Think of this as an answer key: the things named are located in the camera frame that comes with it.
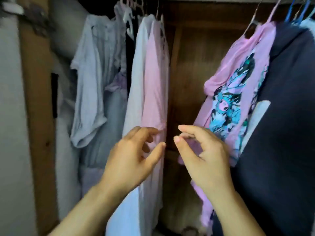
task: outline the wardrobe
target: wardrobe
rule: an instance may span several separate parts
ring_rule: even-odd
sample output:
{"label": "wardrobe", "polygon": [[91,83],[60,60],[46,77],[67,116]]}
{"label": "wardrobe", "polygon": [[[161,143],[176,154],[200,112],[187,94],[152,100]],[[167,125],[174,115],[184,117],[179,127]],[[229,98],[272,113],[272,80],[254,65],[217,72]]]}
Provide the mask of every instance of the wardrobe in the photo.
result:
{"label": "wardrobe", "polygon": [[[31,1],[40,5],[47,15],[50,12],[49,0],[11,1],[25,7]],[[164,163],[163,208],[160,211],[159,222],[173,232],[181,233],[188,226],[200,227],[199,216],[202,207],[201,200],[190,185],[191,179],[187,170],[177,162],[178,152],[173,143],[173,137],[179,134],[177,126],[194,123],[205,101],[206,96],[203,92],[205,81],[214,75],[232,43],[244,33],[259,1],[145,0],[144,7],[148,14],[158,12],[158,15],[164,16],[170,54],[167,150]],[[265,22],[276,1],[263,0],[256,19]],[[291,2],[292,0],[283,0],[273,20],[284,20]],[[299,5],[295,5],[293,13],[298,9]],[[15,116],[18,114],[19,118],[10,119],[10,116],[6,115],[6,118],[0,121],[0,134],[3,140],[5,139],[3,136],[8,136],[7,131],[10,130],[12,140],[14,141],[17,133],[21,141],[13,145],[2,141],[3,164],[0,166],[7,166],[12,170],[0,170],[0,179],[5,181],[15,177],[16,182],[20,184],[19,187],[21,189],[24,187],[25,190],[12,192],[8,184],[0,184],[0,191],[6,192],[6,196],[0,198],[0,208],[2,209],[1,205],[6,205],[9,199],[13,199],[5,210],[0,210],[0,218],[7,218],[8,224],[11,224],[3,226],[4,235],[22,235],[21,231],[15,231],[14,222],[11,220],[16,215],[24,222],[22,225],[27,228],[28,235],[47,235],[59,223],[55,182],[55,120],[51,89],[53,57],[50,39],[49,36],[35,34],[33,27],[23,19],[18,21],[17,17],[9,15],[0,20],[1,22],[4,23],[0,24],[0,29],[4,28],[3,31],[10,29],[8,25],[16,25],[13,32],[17,40],[15,45],[19,48],[15,51],[21,61],[7,66],[8,69],[20,68],[21,73],[17,79],[20,84],[18,90],[16,84],[9,83],[9,77],[1,80],[3,82],[0,92],[3,96],[1,95],[0,106],[3,107],[0,111],[3,113],[0,115],[4,116],[4,113],[11,111]],[[251,35],[253,30],[250,29],[248,35]],[[0,35],[2,50],[0,53],[2,56],[7,55],[10,60],[14,57],[9,55],[12,49],[4,48],[7,45],[6,41],[9,39],[2,39]],[[4,93],[15,91],[24,94],[8,104]],[[17,129],[24,129],[22,131],[24,135],[16,131]],[[22,156],[28,158],[27,163],[12,158],[18,154],[19,149],[27,152]],[[27,172],[14,171],[16,164],[19,164],[21,169],[27,168]],[[23,204],[29,208],[22,209],[24,210],[22,213],[13,208],[16,202],[20,202],[18,198],[12,197],[15,194],[28,195],[26,197],[28,201]]]}

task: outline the forearm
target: forearm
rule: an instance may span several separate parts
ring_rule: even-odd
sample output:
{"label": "forearm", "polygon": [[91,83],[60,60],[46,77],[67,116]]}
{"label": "forearm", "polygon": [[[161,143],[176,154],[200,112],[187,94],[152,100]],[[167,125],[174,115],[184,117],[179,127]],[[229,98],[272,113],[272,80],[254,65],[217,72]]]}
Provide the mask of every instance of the forearm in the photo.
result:
{"label": "forearm", "polygon": [[214,209],[224,236],[266,236],[234,189],[225,193],[223,197],[217,197]]}
{"label": "forearm", "polygon": [[94,186],[49,236],[99,235],[122,200]]}

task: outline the white wall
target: white wall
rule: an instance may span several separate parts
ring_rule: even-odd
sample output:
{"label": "white wall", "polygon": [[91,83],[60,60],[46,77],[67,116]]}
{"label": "white wall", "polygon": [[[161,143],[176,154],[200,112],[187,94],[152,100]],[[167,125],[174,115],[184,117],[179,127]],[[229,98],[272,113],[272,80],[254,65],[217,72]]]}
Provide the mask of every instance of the white wall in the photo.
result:
{"label": "white wall", "polygon": [[17,18],[0,19],[0,235],[35,236]]}

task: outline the left hand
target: left hand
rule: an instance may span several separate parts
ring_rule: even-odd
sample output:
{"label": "left hand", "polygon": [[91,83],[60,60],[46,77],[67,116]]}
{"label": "left hand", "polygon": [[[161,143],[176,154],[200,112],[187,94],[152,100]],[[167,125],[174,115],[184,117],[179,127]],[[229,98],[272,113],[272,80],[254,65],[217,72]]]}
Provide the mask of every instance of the left hand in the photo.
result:
{"label": "left hand", "polygon": [[100,180],[100,189],[115,192],[117,197],[125,197],[140,185],[153,171],[163,155],[166,144],[159,143],[151,154],[146,142],[153,142],[159,130],[152,127],[135,127],[111,150],[105,171]]}

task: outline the right hand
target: right hand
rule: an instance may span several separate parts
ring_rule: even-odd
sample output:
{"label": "right hand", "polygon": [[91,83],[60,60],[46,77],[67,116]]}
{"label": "right hand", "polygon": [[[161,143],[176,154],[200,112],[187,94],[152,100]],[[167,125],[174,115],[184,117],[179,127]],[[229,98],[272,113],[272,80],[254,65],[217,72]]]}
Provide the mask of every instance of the right hand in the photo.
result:
{"label": "right hand", "polygon": [[[179,125],[178,129],[182,134],[174,137],[176,147],[191,178],[209,200],[213,202],[226,193],[234,193],[226,144],[206,128]],[[189,147],[185,138],[193,138],[201,144],[203,152],[199,157]]]}

